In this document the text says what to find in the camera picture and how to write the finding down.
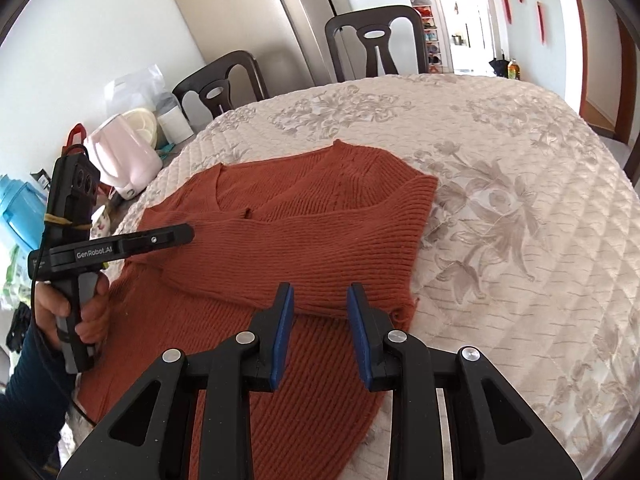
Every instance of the plastic bag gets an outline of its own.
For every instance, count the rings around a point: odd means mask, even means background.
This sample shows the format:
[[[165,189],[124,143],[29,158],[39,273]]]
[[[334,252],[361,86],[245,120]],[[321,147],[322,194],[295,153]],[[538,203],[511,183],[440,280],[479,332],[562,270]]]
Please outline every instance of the plastic bag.
[[[164,76],[157,65],[119,77],[104,87],[107,116],[123,114],[134,108],[155,112],[156,98],[164,92]]]

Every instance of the rubber band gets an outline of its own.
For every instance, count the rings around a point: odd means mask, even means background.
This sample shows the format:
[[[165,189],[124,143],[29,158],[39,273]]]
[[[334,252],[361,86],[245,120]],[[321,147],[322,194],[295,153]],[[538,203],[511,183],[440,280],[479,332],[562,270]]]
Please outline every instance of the rubber band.
[[[67,220],[66,218],[55,216],[49,213],[45,213],[44,221],[47,224],[68,226],[68,227],[72,227],[73,229],[78,229],[80,231],[90,231],[91,227],[93,227],[92,224],[74,225],[74,223],[71,220]]]

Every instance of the dark wooden chair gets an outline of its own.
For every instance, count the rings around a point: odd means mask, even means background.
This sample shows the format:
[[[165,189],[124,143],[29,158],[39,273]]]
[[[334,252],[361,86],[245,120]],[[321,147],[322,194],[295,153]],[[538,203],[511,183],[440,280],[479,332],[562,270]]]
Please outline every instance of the dark wooden chair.
[[[636,140],[633,149],[631,149],[626,144],[623,144],[619,140],[607,139],[603,141],[607,147],[613,152],[628,152],[628,158],[626,159],[626,163],[623,167],[626,176],[631,181],[631,183],[635,186],[640,180],[640,171],[638,171],[640,166],[640,139]]]
[[[194,91],[214,117],[233,110],[229,73],[236,65],[243,66],[247,71],[255,98],[258,101],[268,99],[267,87],[264,84],[264,79],[255,57],[245,50],[236,50],[209,63],[191,74],[184,81],[178,83],[174,88],[174,95],[178,98],[180,106],[182,107],[182,100],[185,94]],[[215,89],[219,89],[220,92],[213,97],[209,97],[209,93]]]
[[[389,52],[389,39],[391,37],[391,22],[398,18],[407,18],[414,28],[415,51],[418,59],[418,72],[427,74],[427,53],[424,40],[424,28],[420,14],[413,8],[404,5],[376,7],[374,9],[356,10],[339,14],[331,18],[324,26],[324,33],[329,44],[331,60],[334,62],[335,76],[339,83],[345,81],[344,71],[338,56],[338,46],[335,42],[335,34],[343,27],[353,27],[358,39],[367,51],[366,77],[378,76],[378,56],[376,47],[380,52],[380,61],[386,74],[397,74],[398,69]],[[381,32],[376,38],[368,38],[371,32]]]

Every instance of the human hand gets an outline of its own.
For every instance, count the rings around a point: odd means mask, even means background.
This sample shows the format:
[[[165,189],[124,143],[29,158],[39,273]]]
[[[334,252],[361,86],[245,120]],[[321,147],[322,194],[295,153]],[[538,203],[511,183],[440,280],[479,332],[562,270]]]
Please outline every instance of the human hand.
[[[82,306],[82,321],[76,325],[76,333],[85,344],[96,344],[107,337],[109,331],[109,279],[100,273],[95,284],[95,295]],[[36,284],[34,312],[36,324],[42,330],[52,348],[61,349],[56,316],[67,317],[71,307],[66,298],[46,283]]]

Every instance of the white wall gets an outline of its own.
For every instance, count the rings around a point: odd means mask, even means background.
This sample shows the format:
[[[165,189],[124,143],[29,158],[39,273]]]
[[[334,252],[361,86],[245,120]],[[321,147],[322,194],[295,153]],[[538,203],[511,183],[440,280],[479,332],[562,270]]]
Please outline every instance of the white wall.
[[[204,65],[174,0],[31,0],[0,46],[0,173],[50,174],[104,85],[153,63],[170,89]]]
[[[502,0],[494,0],[504,13]],[[582,35],[576,0],[540,0],[546,43],[540,38],[537,0],[509,0],[513,23],[507,24],[509,54],[522,79],[547,88],[579,110],[582,92]]]
[[[509,50],[520,65],[522,79],[564,97],[566,89],[566,44],[560,0],[543,4],[546,43],[540,38],[536,0],[509,0],[513,23],[507,25]]]
[[[588,42],[587,101],[616,124],[622,84],[618,15],[609,0],[582,0]]]

